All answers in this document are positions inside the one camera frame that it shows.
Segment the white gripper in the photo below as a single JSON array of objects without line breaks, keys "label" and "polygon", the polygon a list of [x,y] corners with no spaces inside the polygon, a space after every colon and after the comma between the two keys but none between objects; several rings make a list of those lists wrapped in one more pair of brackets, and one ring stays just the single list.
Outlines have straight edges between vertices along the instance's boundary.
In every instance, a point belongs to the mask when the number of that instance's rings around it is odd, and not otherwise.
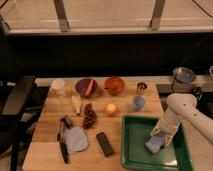
[{"label": "white gripper", "polygon": [[165,146],[168,147],[171,144],[181,121],[182,119],[173,111],[166,111],[158,120],[157,126],[153,128],[150,135],[154,136],[160,132],[164,132],[166,134]]}]

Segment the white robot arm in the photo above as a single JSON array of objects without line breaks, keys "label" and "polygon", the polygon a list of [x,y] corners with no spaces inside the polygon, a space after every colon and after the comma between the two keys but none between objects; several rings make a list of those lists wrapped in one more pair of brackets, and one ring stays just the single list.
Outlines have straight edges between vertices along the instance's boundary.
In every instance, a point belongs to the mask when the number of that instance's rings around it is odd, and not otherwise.
[{"label": "white robot arm", "polygon": [[192,94],[173,93],[167,97],[166,112],[159,118],[151,136],[163,133],[168,146],[183,119],[187,120],[204,138],[213,144],[213,120],[197,108],[197,99]]}]

